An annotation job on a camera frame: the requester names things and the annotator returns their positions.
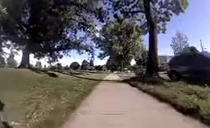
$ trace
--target utility pole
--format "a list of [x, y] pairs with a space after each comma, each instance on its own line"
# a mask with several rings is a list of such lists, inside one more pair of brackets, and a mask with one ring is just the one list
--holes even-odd
[[204, 51], [204, 47], [202, 45], [202, 40], [200, 40], [200, 45], [201, 45], [201, 51], [203, 52]]

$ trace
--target tree trunk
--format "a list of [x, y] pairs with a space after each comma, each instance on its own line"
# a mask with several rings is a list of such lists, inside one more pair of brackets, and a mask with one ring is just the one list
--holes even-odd
[[30, 68], [30, 51], [27, 47], [23, 49], [22, 61], [19, 68]]
[[157, 17], [152, 17], [150, 0], [144, 0], [145, 15], [149, 27], [149, 51], [146, 65], [146, 77], [158, 76], [157, 54]]

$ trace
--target parked car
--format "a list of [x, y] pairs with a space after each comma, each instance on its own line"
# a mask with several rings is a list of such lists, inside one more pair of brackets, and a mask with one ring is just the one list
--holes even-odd
[[175, 56], [169, 62], [171, 80], [181, 78], [210, 83], [210, 53], [194, 52]]

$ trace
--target car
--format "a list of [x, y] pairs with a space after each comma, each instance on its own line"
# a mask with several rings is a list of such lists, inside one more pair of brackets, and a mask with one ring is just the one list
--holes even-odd
[[210, 53], [193, 52], [173, 57], [169, 63], [168, 76], [171, 80], [181, 78], [210, 83]]

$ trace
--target blue sky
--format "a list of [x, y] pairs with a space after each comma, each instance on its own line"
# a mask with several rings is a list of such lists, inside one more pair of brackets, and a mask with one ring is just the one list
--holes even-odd
[[[159, 55], [173, 55], [170, 44], [176, 31], [186, 34], [189, 44], [197, 47], [198, 50], [201, 49], [200, 39], [202, 39], [203, 46], [210, 52], [210, 0], [189, 0], [189, 6], [185, 13], [171, 18], [167, 25], [166, 34], [158, 36]], [[20, 62], [21, 54], [16, 56], [16, 59]], [[64, 57], [60, 62], [62, 65], [69, 65], [73, 61], [81, 63], [83, 59], [88, 59], [88, 56], [78, 55], [72, 51], [70, 57]], [[104, 60], [96, 58], [95, 64], [105, 64], [106, 60], [107, 58]], [[35, 64], [35, 62], [36, 60], [31, 56], [31, 63]]]

